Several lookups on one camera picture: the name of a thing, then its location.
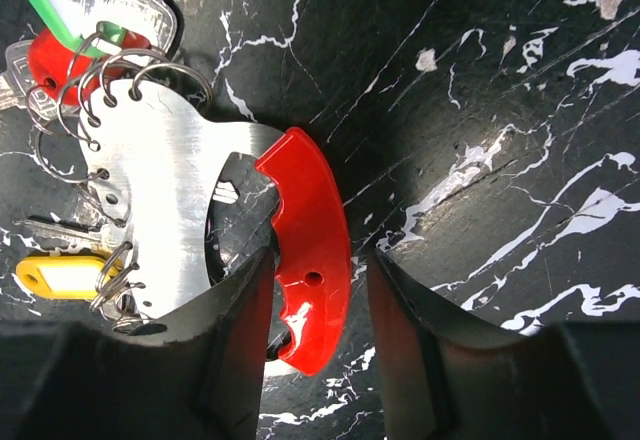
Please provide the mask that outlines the red key tag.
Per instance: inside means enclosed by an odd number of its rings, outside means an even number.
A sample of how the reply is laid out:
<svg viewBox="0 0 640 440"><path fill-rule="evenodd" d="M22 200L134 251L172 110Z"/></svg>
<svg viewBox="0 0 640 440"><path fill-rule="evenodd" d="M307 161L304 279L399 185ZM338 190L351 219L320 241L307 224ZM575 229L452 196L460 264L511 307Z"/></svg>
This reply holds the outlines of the red key tag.
<svg viewBox="0 0 640 440"><path fill-rule="evenodd" d="M127 32L123 46L149 49L151 44L142 35ZM44 85L45 93L54 100L57 100L60 90L67 83L67 70L73 56L74 52L60 44L48 28L44 28L29 47L28 65L34 80L37 85ZM90 67L92 60L90 57L80 55L72 70L72 78L84 74ZM110 67L107 69L106 76L109 79L120 78L124 73L124 67ZM88 85L83 87L83 100L88 99L99 85L99 79L96 75L88 82ZM62 101L64 105L79 106L77 89L77 86L69 88Z"/></svg>

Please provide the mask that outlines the yellow key tag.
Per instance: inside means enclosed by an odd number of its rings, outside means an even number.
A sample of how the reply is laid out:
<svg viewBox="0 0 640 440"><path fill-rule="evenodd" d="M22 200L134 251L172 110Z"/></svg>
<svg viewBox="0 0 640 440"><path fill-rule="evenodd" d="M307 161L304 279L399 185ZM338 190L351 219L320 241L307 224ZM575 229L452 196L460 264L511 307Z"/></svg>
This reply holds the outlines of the yellow key tag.
<svg viewBox="0 0 640 440"><path fill-rule="evenodd" d="M15 274L27 290L40 298L91 301L97 295L96 279L105 263L95 255L35 255L22 259Z"/></svg>

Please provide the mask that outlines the metal key holder red handle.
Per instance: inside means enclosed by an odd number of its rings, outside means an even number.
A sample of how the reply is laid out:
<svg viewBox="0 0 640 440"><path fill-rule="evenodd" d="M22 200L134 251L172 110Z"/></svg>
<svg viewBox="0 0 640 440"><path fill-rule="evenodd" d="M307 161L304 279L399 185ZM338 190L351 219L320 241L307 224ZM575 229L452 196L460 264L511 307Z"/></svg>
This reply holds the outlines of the metal key holder red handle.
<svg viewBox="0 0 640 440"><path fill-rule="evenodd" d="M153 48L120 47L93 59L67 83L54 103L77 86L79 136L87 186L104 214L122 230L124 255L137 267L138 300L158 318L211 287L205 227L210 204L222 200L228 158L251 158L275 185L279 203L271 224L279 246L275 277L284 295L280 313L290 338L281 361L306 375L334 355L350 301L350 240L331 168L302 129L285 131L246 121L212 121L175 89L156 81L159 71L189 74L188 66ZM124 67L107 78L110 67ZM96 76L99 87L83 100Z"/></svg>

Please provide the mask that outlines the silver key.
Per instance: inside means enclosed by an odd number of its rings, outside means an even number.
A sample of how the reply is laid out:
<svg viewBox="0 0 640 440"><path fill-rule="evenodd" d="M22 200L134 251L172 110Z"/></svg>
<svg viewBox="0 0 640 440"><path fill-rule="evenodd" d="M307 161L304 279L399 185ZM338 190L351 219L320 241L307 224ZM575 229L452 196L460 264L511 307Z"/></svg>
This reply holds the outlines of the silver key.
<svg viewBox="0 0 640 440"><path fill-rule="evenodd" d="M80 5L82 37L101 33L103 37L92 45L107 54L120 49L113 39L117 29L144 37L162 53L168 52L174 42L177 17L165 0L80 0Z"/></svg>

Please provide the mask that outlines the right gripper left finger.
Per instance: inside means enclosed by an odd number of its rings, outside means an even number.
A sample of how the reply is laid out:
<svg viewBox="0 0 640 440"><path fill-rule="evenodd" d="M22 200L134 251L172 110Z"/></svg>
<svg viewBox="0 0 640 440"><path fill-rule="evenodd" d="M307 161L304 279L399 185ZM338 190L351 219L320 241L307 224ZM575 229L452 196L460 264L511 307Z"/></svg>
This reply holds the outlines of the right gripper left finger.
<svg viewBox="0 0 640 440"><path fill-rule="evenodd" d="M1 325L5 439L252 439L274 254L128 336L78 322Z"/></svg>

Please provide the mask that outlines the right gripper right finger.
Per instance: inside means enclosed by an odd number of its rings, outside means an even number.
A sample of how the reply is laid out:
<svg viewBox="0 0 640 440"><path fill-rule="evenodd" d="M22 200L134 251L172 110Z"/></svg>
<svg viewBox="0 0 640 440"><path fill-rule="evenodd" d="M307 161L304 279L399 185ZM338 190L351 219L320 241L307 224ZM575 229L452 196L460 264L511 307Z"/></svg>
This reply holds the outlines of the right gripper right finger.
<svg viewBox="0 0 640 440"><path fill-rule="evenodd" d="M390 439L635 439L639 326L564 322L526 336L480 319L368 254Z"/></svg>

